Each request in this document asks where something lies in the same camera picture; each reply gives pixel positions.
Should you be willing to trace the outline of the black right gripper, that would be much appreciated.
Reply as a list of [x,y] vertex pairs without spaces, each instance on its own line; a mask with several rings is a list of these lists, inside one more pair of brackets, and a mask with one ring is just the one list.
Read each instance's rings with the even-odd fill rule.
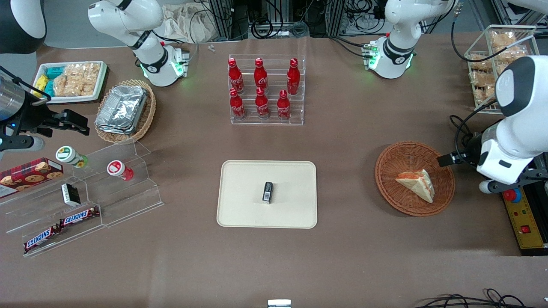
[[30,132],[51,138],[53,129],[76,131],[82,135],[88,136],[90,128],[88,118],[72,110],[63,110],[60,113],[51,111],[46,104],[38,106],[32,105],[39,99],[24,91],[25,101],[20,110],[9,119],[9,128],[19,135],[21,132]]

